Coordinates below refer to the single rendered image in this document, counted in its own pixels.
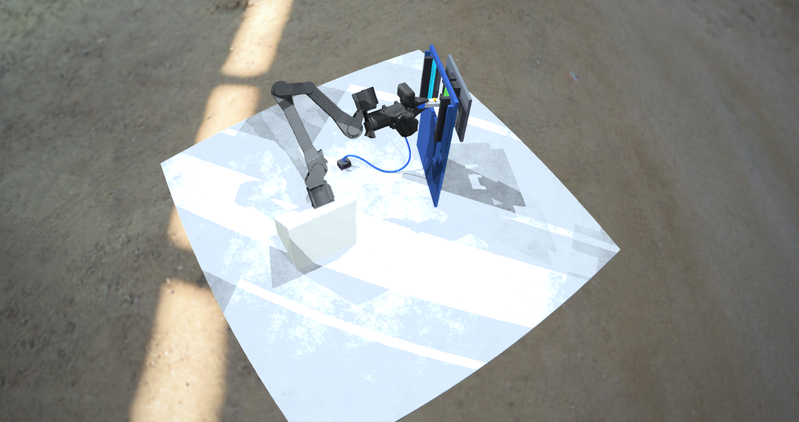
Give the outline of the blue flat panel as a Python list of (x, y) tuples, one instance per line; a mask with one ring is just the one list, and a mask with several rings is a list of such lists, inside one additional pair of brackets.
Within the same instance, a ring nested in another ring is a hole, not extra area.
[(435, 207), (441, 194), (454, 128), (459, 141), (463, 142), (472, 104), (467, 86), (450, 54), (446, 66), (444, 71), (434, 46), (430, 46), (430, 51), (425, 51), (419, 96), (437, 99), (443, 79), (438, 117), (434, 108), (422, 111), (416, 144)]

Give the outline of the blue network cable with white plug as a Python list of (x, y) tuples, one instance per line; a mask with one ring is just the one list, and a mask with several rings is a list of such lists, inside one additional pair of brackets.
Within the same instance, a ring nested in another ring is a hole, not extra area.
[[(436, 108), (436, 107), (439, 107), (439, 102), (440, 102), (440, 100), (439, 100), (439, 99), (436, 99), (436, 98), (434, 98), (434, 99), (429, 99), (429, 101), (428, 101), (427, 103), (420, 104), (420, 105), (418, 105), (417, 107), (418, 107), (418, 109), (425, 109), (425, 108)], [(405, 164), (405, 166), (403, 166), (403, 168), (406, 168), (406, 167), (407, 167), (407, 165), (409, 164), (409, 162), (410, 162), (410, 159), (411, 159), (411, 149), (410, 149), (410, 144), (409, 144), (409, 142), (408, 142), (408, 139), (407, 139), (407, 137), (405, 137), (405, 139), (406, 139), (406, 141), (407, 141), (407, 145), (408, 145), (408, 148), (409, 148), (410, 157), (409, 157), (409, 159), (408, 159), (408, 162), (407, 162), (407, 164)], [(345, 158), (346, 158), (346, 157), (356, 157), (356, 158), (358, 158), (358, 159), (361, 159), (363, 162), (366, 162), (367, 164), (370, 164), (370, 163), (369, 163), (369, 162), (367, 162), (366, 160), (363, 160), (361, 157), (358, 157), (357, 155), (345, 155), (345, 157), (343, 158), (343, 162), (345, 162)], [(390, 171), (390, 170), (382, 170), (382, 169), (376, 168), (376, 166), (374, 166), (374, 165), (372, 165), (372, 164), (370, 164), (370, 165), (372, 166), (372, 168), (375, 168), (375, 169), (377, 169), (377, 170), (380, 170), (380, 171), (382, 171), (382, 172), (397, 172), (397, 171), (400, 171), (400, 170), (402, 170), (402, 169), (403, 169), (403, 168), (401, 168), (401, 169), (398, 169), (398, 170), (391, 170), (391, 171)]]

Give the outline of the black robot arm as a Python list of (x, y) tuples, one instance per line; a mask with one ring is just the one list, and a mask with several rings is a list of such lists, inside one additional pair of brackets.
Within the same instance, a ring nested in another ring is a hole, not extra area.
[[(363, 128), (365, 128), (365, 137), (373, 139), (376, 138), (375, 131), (387, 127), (388, 124), (387, 115), (382, 109), (368, 113), (368, 111), (376, 109), (377, 104), (379, 104), (374, 87), (368, 87), (352, 93), (352, 99), (357, 108), (354, 115), (349, 115), (338, 108), (311, 81), (289, 84), (285, 81), (278, 81), (272, 86), (271, 93), (280, 108), (282, 108), (283, 113), (285, 113), (292, 132), (294, 132), (300, 148), (303, 150), (303, 158), (305, 158), (308, 169), (305, 185), (307, 185), (312, 208), (317, 209), (336, 201), (331, 185), (328, 185), (327, 180), (323, 180), (323, 177), (328, 172), (328, 161), (323, 157), (323, 150), (317, 151), (312, 145), (310, 137), (296, 111), (292, 96), (306, 94), (310, 97), (336, 122), (345, 137), (356, 139), (361, 136)], [(365, 119), (364, 123), (363, 119)], [(410, 136), (418, 130), (418, 119), (414, 118), (414, 115), (406, 109), (396, 113), (392, 117), (392, 121), (394, 120), (396, 123), (392, 125), (392, 130), (399, 129), (403, 134)]]

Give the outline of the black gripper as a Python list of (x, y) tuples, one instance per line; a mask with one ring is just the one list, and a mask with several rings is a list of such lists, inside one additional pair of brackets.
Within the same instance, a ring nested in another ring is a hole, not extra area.
[[(419, 113), (422, 113), (423, 110), (427, 109), (427, 108), (418, 109), (417, 106), (420, 106), (420, 104), (427, 103), (429, 101), (429, 99), (425, 97), (416, 97), (416, 93), (414, 93), (414, 91), (412, 91), (410, 86), (407, 86), (407, 83), (405, 82), (398, 84), (397, 95), (400, 98), (399, 99), (400, 103), (398, 101), (394, 101), (394, 104), (392, 104), (391, 106), (387, 107), (386, 104), (383, 104), (381, 108), (383, 112), (387, 115), (387, 121), (388, 121), (387, 126), (389, 126), (390, 128), (392, 127), (393, 124), (396, 123), (395, 120), (392, 121), (392, 117), (394, 117), (396, 113), (402, 111), (403, 109), (406, 109), (408, 112), (414, 115), (414, 118), (416, 118), (417, 115), (419, 115)], [(410, 137), (410, 135), (406, 135), (400, 132), (399, 129), (396, 129), (396, 131), (402, 137)]]

